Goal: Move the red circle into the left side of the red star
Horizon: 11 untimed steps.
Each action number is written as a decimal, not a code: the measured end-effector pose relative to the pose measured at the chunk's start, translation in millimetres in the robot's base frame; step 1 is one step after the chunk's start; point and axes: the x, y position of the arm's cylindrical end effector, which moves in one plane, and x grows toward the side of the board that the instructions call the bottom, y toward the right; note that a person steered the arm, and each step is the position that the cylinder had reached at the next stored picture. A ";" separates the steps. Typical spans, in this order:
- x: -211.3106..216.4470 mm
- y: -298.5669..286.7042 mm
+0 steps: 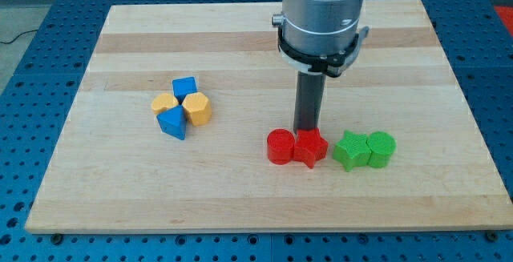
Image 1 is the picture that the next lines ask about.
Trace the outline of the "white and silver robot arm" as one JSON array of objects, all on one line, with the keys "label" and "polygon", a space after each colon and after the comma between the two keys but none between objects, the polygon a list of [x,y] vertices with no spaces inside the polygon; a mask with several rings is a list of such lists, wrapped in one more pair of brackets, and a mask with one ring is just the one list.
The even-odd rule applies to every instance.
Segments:
[{"label": "white and silver robot arm", "polygon": [[336,78],[356,60],[369,28],[357,28],[363,0],[282,0],[272,16],[282,58],[305,75]]}]

